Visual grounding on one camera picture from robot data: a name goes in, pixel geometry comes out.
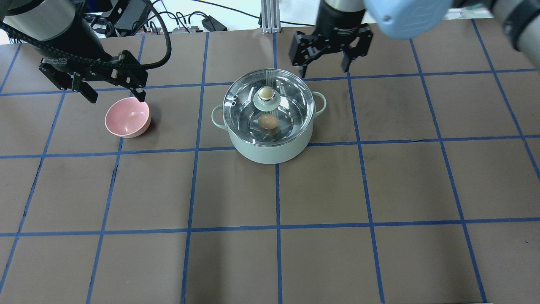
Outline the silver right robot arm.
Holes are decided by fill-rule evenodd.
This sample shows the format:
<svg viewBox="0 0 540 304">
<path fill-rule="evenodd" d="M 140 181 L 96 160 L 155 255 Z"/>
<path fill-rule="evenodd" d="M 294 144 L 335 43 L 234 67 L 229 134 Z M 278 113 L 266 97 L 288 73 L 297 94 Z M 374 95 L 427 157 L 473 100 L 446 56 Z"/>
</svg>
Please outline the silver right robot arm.
<svg viewBox="0 0 540 304">
<path fill-rule="evenodd" d="M 305 77 L 307 67 L 325 54 L 342 53 L 341 69 L 348 72 L 365 57 L 373 39 L 368 15 L 393 40 L 409 40 L 435 29 L 442 21 L 494 19 L 513 50 L 539 67 L 538 0 L 322 0 L 312 33 L 293 33 L 291 64 Z"/>
</svg>

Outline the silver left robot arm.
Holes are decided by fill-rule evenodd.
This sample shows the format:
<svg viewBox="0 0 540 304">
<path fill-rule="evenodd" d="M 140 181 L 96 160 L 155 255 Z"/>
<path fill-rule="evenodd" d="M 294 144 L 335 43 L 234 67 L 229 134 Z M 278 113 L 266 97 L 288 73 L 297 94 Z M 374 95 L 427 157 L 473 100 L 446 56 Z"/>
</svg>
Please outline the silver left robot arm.
<svg viewBox="0 0 540 304">
<path fill-rule="evenodd" d="M 3 0 L 1 25 L 42 56 L 39 70 L 59 90 L 71 90 L 95 103 L 91 81 L 129 89 L 144 102 L 148 73 L 133 54 L 124 50 L 113 56 L 84 20 L 81 6 L 71 0 Z"/>
</svg>

